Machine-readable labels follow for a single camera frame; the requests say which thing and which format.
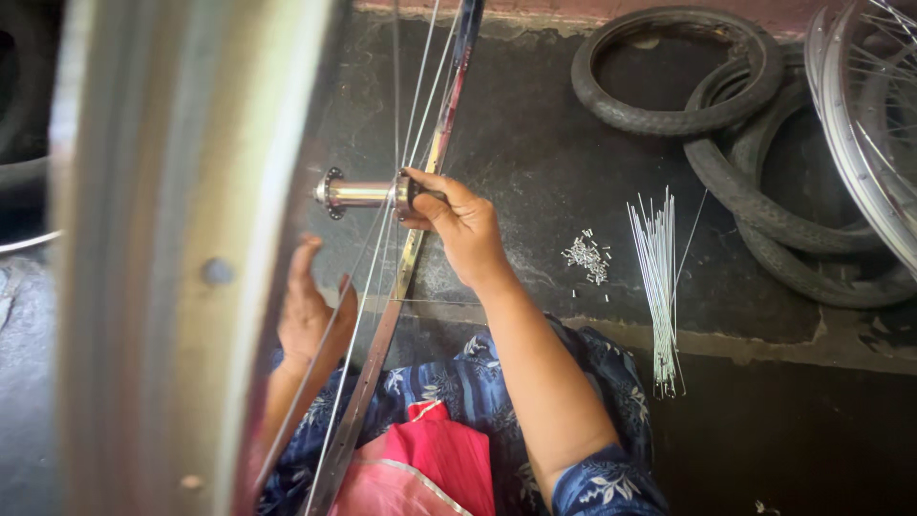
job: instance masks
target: forearm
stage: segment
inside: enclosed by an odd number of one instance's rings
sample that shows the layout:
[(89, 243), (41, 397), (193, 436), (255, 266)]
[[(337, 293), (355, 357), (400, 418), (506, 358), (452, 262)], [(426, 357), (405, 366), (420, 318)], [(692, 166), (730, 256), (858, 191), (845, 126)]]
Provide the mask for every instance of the forearm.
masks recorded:
[[(256, 471), (260, 471), (264, 465), (264, 461), (269, 458), (271, 460), (269, 469), (274, 468), (274, 463), (276, 463), (277, 458), (280, 456), (280, 451), (290, 441), (299, 420), (301, 420), (306, 411), (309, 410), (309, 407), (318, 395), (318, 391), (331, 374), (330, 370), (318, 371), (317, 369), (319, 368), (316, 368), (313, 375), (306, 381), (305, 387), (303, 388), (303, 394), (300, 396), (299, 402), (293, 409), (293, 416), (291, 417), (293, 424), (288, 425), (284, 430), (282, 428), (283, 421), (286, 419), (287, 412), (293, 404), (293, 399), (296, 397), (296, 391), (299, 389), (307, 368), (308, 365), (291, 365), (281, 362), (268, 378), (267, 395), (264, 400), (264, 414), (261, 417), (255, 444), (257, 448), (252, 454), (255, 458), (252, 467), (254, 467)], [(268, 453), (271, 451), (274, 441), (282, 430), (283, 432), (280, 438), (281, 450), (278, 450), (273, 457), (268, 457)], [(255, 486), (255, 489), (258, 491), (262, 488), (263, 486)]]
[(479, 294), (525, 445), (548, 507), (567, 467), (618, 442), (573, 356), (513, 277)]

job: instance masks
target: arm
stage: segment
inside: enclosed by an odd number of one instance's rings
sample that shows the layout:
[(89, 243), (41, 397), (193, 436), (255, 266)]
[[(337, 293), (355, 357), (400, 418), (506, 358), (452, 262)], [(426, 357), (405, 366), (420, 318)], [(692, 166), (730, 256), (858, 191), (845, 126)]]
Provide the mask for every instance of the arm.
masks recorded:
[[(321, 239), (304, 235), (290, 264), (287, 296), (283, 302), (283, 315), (277, 329), (283, 347), (283, 360), (268, 379), (264, 414), (258, 429), (256, 448), (252, 454), (254, 460), (251, 466), (256, 472), (261, 470), (266, 460), (271, 461), (270, 467), (273, 468), (280, 452), (283, 451), (283, 446), (290, 441), (299, 420), (303, 418), (318, 395), (319, 389), (331, 376), (338, 359), (347, 350), (350, 336), (353, 334), (357, 318), (357, 293), (351, 286), (341, 297), (341, 308), (328, 333), (325, 347), (318, 347), (334, 311), (325, 304), (325, 300), (318, 293), (310, 273), (312, 261), (321, 245)], [(346, 276), (341, 278), (338, 289), (340, 292), (343, 292), (347, 282)], [(293, 410), (291, 422), (286, 428), (282, 428), (287, 411), (296, 397), (296, 391), (310, 367), (313, 369), (312, 374), (306, 378), (303, 394)], [(281, 435), (282, 446), (273, 456), (268, 456), (278, 434)], [(255, 492), (260, 492), (262, 488), (262, 485), (255, 486)]]
[(516, 278), (493, 205), (454, 180), (412, 169), (408, 173), (446, 194), (449, 204), (418, 196), (414, 209), (425, 219), (409, 219), (405, 225), (436, 229), (458, 278), (481, 300), (532, 469), (551, 507), (560, 474), (619, 443), (618, 434), (586, 376)]

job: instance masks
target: bicycle tire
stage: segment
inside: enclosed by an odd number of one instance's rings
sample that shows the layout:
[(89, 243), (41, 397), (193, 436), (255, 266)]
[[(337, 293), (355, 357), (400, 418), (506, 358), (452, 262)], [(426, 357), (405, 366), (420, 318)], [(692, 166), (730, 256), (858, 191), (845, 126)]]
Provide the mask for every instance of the bicycle tire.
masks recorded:
[[(662, 27), (732, 43), (744, 51), (754, 79), (741, 94), (693, 112), (628, 106), (602, 90), (592, 72), (598, 55), (625, 37)], [(777, 93), (782, 74), (779, 45), (763, 28), (719, 9), (694, 6), (654, 7), (616, 18), (583, 41), (570, 68), (573, 90), (593, 114), (617, 129), (655, 136), (690, 136), (734, 124)]]
[[(801, 79), (797, 71), (803, 65), (802, 54), (796, 48), (789, 48), (786, 59), (786, 76), (794, 83)], [(737, 77), (747, 73), (746, 69), (744, 63), (728, 62), (714, 70), (698, 84), (688, 101), (688, 109), (709, 105), (724, 86), (734, 84)], [(755, 123), (751, 121), (742, 132)], [(881, 238), (869, 226), (827, 228), (790, 213), (737, 172), (709, 136), (686, 141), (684, 150), (694, 173), (710, 193), (739, 219), (771, 239), (812, 253), (860, 252), (882, 245)]]
[(0, 160), (7, 161), (15, 157), (24, 130), (48, 124), (55, 48), (47, 30), (15, 2), (0, 5), (0, 31), (13, 39), (18, 64), (12, 97), (0, 117)]
[[(779, 127), (811, 103), (808, 86), (799, 81), (784, 88), (774, 102), (745, 131), (730, 152), (730, 162), (749, 183), (759, 187), (764, 156)], [(917, 294), (917, 281), (907, 267), (896, 264), (871, 280), (840, 281), (813, 271), (792, 252), (735, 216), (735, 225), (748, 250), (780, 283), (803, 296), (838, 308), (879, 308)]]

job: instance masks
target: pink wall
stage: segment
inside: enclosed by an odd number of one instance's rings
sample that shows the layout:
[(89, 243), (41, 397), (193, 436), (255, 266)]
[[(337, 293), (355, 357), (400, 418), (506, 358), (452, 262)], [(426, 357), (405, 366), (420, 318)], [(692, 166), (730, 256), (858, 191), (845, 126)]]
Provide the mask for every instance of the pink wall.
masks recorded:
[[(741, 17), (756, 21), (774, 32), (802, 32), (819, 7), (839, 8), (843, 0), (487, 0), (487, 11), (518, 15), (550, 15), (554, 17), (597, 18), (607, 20), (639, 9), (655, 6), (718, 7)], [(447, 0), (440, 8), (454, 8), (455, 0)], [(360, 5), (390, 6), (392, 0), (362, 0)], [(432, 8), (431, 0), (399, 0), (406, 8)]]

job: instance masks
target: blue floral dress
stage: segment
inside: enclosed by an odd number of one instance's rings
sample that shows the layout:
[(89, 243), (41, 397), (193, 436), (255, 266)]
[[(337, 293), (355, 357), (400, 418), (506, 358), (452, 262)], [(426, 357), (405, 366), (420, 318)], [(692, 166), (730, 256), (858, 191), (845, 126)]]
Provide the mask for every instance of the blue floral dress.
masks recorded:
[[(555, 516), (668, 512), (649, 473), (649, 410), (633, 358), (592, 328), (574, 331), (547, 318), (599, 393), (621, 440), (620, 446), (612, 444), (561, 475), (552, 499)], [(264, 488), (259, 514), (293, 515), (302, 506), (314, 480), (341, 374), (340, 369), (332, 374), (305, 413)], [(345, 380), (342, 407), (356, 381), (356, 375)], [(446, 403), (453, 421), (490, 438), (497, 514), (547, 515), (489, 331), (472, 337), (451, 361), (389, 371), (370, 402), (357, 447), (382, 435), (392, 423), (407, 422), (408, 405), (432, 399)], [(341, 417), (343, 410), (338, 411), (336, 425)]]

